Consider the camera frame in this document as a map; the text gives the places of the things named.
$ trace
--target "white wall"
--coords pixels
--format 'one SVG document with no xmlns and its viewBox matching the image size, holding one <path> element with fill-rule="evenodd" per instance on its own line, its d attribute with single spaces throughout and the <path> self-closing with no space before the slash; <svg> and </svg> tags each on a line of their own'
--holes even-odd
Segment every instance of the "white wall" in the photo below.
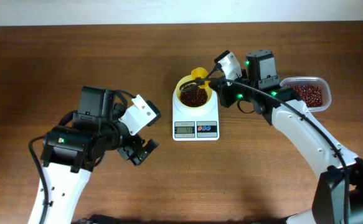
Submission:
<svg viewBox="0 0 363 224">
<path fill-rule="evenodd" d="M 0 0 L 0 26 L 363 20 L 363 0 Z"/>
</svg>

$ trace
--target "wooden table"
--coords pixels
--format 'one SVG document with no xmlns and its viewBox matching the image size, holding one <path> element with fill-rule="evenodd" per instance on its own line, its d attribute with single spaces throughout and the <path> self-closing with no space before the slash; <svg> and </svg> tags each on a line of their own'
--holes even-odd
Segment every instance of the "wooden table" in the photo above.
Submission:
<svg viewBox="0 0 363 224">
<path fill-rule="evenodd" d="M 329 83 L 331 107 L 314 115 L 363 158 L 363 22 L 0 27 L 0 223 L 28 221 L 39 176 L 27 143 L 77 109 L 84 85 L 152 100 L 162 118 L 141 136 L 161 145 L 139 167 L 108 153 L 73 220 L 257 221 L 311 208 L 313 171 L 261 116 L 220 107 L 218 141 L 171 137 L 178 80 L 224 50 L 242 64 L 258 49 L 272 49 L 281 78 Z"/>
</svg>

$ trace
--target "plastic tray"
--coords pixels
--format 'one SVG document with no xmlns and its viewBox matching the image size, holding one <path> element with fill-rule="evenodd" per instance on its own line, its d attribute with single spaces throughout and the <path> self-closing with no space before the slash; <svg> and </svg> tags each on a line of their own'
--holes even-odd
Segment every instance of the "plastic tray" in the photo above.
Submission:
<svg viewBox="0 0 363 224">
<path fill-rule="evenodd" d="M 331 90 L 329 89 L 328 83 L 319 77 L 291 77 L 282 80 L 281 86 L 285 85 L 316 85 L 321 89 L 321 94 L 323 97 L 323 105 L 308 108 L 310 112 L 318 112 L 326 110 L 332 102 Z"/>
</svg>

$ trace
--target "white kitchen scale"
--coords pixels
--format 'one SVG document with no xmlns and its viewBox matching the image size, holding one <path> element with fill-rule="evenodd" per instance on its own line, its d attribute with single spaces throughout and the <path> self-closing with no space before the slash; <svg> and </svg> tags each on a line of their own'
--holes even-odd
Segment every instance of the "white kitchen scale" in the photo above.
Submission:
<svg viewBox="0 0 363 224">
<path fill-rule="evenodd" d="M 210 141 L 219 139 L 219 108 L 217 94 L 205 87 L 207 102 L 198 107 L 181 103 L 180 86 L 192 80 L 191 75 L 181 79 L 173 93 L 173 139 L 175 141 Z"/>
</svg>

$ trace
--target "beans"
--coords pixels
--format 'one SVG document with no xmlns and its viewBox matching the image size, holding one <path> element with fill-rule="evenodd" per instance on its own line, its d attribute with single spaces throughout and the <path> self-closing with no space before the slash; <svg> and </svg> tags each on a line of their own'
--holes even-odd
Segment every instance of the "beans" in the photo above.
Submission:
<svg viewBox="0 0 363 224">
<path fill-rule="evenodd" d="M 191 88 L 194 84 L 186 85 L 183 89 Z M 187 91 L 185 93 L 181 92 L 180 101 L 186 106 L 198 107 L 202 106 L 207 101 L 207 93 L 205 89 L 196 88 L 195 90 Z"/>
<path fill-rule="evenodd" d="M 307 107 L 318 107 L 323 105 L 321 89 L 315 85 L 290 85 L 294 91 L 299 93 Z"/>
</svg>

